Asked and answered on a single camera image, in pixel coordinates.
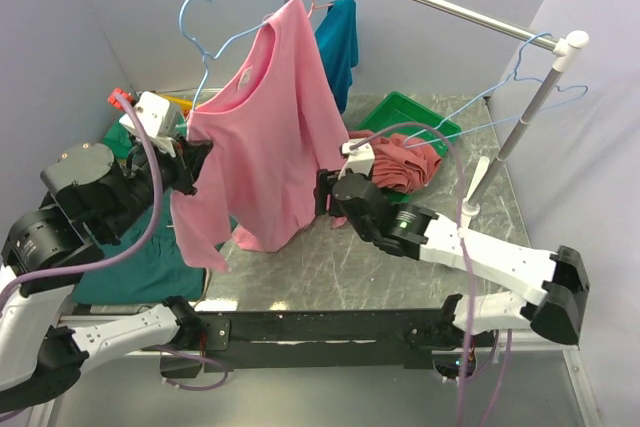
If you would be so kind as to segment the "pink t-shirt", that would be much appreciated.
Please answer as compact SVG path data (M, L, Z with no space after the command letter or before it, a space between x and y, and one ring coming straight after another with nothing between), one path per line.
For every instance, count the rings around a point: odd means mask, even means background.
M218 245L276 252L311 224L316 173L343 166L348 133L302 0L266 21L236 75L190 113L187 138L213 144L196 194L171 195L187 266L225 272Z

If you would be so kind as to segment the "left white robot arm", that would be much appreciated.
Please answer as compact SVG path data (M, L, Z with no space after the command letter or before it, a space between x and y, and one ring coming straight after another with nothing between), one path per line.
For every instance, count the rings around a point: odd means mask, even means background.
M102 143L67 149L41 173L41 206L14 223L1 251L1 411L13 414L68 391L97 366L158 346L184 350L202 321L171 296L139 315L88 328L59 326L59 310L88 272L115 266L144 246L166 190L195 193L209 141L152 144L143 162L121 167Z

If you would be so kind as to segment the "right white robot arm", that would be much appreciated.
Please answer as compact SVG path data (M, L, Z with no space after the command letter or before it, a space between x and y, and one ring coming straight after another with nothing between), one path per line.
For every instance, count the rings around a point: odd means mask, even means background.
M365 175L321 169L314 188L318 215L344 217L360 239L385 253L458 269L501 286L499 293L449 296L439 337L449 345L488 331L531 329L556 344L580 340L591 290L581 254L519 246L462 228L448 217L394 203Z

